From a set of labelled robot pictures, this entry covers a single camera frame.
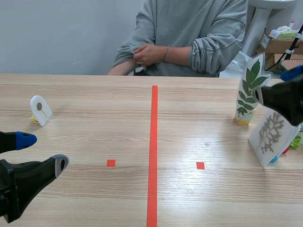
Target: red tape line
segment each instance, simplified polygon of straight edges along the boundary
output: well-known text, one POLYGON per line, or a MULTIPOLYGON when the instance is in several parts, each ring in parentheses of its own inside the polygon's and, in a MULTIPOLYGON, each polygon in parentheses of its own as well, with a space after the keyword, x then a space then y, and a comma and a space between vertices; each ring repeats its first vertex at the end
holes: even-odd
POLYGON ((152 86, 150 157, 148 167, 146 227, 157 227, 158 210, 158 86, 152 86))

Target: snowflake card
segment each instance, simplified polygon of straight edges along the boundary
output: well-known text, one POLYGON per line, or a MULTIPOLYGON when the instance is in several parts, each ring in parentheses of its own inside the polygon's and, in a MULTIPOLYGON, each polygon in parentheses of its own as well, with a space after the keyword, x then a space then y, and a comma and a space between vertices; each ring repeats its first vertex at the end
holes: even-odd
POLYGON ((263 167, 279 156, 300 132, 301 126, 292 126, 281 114, 269 110, 249 137, 249 142, 263 167))

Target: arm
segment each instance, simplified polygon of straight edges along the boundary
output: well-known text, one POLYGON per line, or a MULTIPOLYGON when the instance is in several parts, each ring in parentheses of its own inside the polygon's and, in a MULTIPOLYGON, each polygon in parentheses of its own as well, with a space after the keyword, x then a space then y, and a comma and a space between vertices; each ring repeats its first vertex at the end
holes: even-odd
POLYGON ((196 39, 190 66, 210 75, 226 69, 242 49, 247 18, 246 0, 227 0, 206 37, 196 39))
POLYGON ((136 67, 134 60, 131 61, 134 58, 134 51, 143 44, 155 43, 154 23, 157 15, 156 5, 154 2, 154 0, 145 0, 136 18, 137 27, 126 43, 118 49, 114 68, 108 73, 108 75, 114 74, 114 72, 128 75, 132 71, 130 68, 135 69, 136 67))
POLYGON ((115 66, 113 69, 111 69, 107 75, 108 76, 127 76, 130 74, 136 66, 136 62, 134 59, 127 60, 117 66, 115 66))
POLYGON ((164 58, 167 46, 156 46, 153 44, 145 44, 135 50, 134 59, 138 65, 145 67, 155 64, 160 61, 174 63, 178 65, 189 65, 189 54, 191 47, 170 47, 164 58))
MULTIPOLYGON (((192 46, 170 47, 164 61, 211 75, 223 71, 242 48, 246 14, 246 0, 227 0, 207 37, 196 39, 192 46)), ((162 61, 166 49, 145 44, 135 51, 134 59, 147 67, 162 61)))

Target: gray wall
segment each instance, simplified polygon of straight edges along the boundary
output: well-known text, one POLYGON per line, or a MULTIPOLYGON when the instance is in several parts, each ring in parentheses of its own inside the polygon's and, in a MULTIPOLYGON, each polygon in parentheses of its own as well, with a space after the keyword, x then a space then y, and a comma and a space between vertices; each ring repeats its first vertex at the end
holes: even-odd
POLYGON ((104 75, 144 0, 0 0, 0 73, 104 75))

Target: wrist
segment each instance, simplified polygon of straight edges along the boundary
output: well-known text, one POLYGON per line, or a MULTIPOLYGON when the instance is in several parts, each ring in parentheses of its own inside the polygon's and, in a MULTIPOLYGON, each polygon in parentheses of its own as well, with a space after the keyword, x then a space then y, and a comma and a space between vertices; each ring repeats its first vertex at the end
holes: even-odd
POLYGON ((163 61, 167 46, 158 46, 158 60, 163 61))

